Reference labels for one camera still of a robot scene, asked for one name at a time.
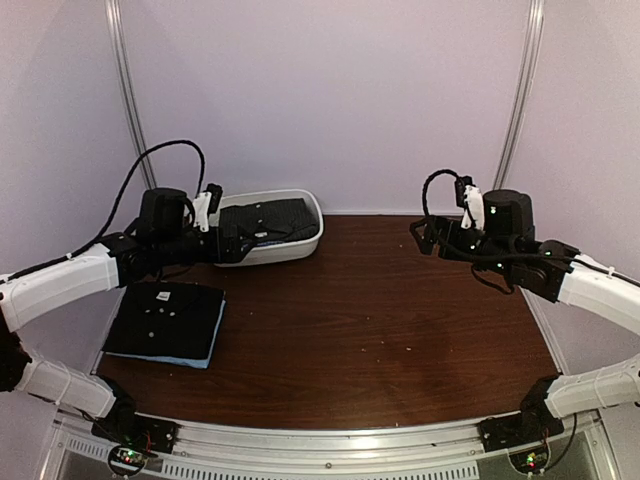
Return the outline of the dark pinstriped long sleeve shirt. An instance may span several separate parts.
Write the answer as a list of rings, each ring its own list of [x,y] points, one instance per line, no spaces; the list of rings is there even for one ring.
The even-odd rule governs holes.
[[[320,229],[319,220],[302,198],[225,207],[220,211],[220,223],[255,225],[256,247],[307,240]]]

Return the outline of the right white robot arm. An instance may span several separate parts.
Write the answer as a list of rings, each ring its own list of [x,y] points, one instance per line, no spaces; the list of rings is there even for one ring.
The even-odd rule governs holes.
[[[591,312],[627,331],[639,332],[639,283],[598,264],[578,248],[535,238],[531,198],[515,190],[481,193],[466,186],[456,193],[461,219],[425,214],[409,230],[420,251],[464,261],[472,273],[490,271],[504,283],[499,291],[527,290],[552,303]],[[535,440],[551,424],[598,408],[639,400],[639,358],[542,384],[534,403],[513,419],[519,440]]]

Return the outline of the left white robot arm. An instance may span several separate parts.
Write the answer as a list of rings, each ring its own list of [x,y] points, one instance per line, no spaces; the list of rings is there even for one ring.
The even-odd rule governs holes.
[[[138,415],[122,405],[105,380],[30,353],[18,332],[30,321],[94,293],[122,288],[175,265],[241,262],[256,244],[254,234],[212,226],[220,201],[216,185],[189,199],[183,191],[156,188],[143,194],[138,217],[120,233],[99,235],[88,247],[44,267],[1,279],[1,389],[24,391],[104,418],[123,444],[144,433]]]

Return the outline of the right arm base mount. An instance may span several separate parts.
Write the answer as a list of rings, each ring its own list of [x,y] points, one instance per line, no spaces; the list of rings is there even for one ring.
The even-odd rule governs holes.
[[[518,473],[535,475],[550,465],[549,440],[564,432],[564,424],[553,417],[516,413],[484,419],[478,431],[486,453],[506,450]]]

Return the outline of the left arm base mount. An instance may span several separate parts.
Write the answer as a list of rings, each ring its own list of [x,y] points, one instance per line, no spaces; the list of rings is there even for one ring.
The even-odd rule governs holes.
[[[109,470],[120,478],[130,478],[145,470],[157,470],[162,465],[161,456],[171,454],[178,434],[178,424],[136,414],[131,430],[125,431],[106,418],[94,419],[85,415],[92,424],[91,433],[108,440],[106,464]]]

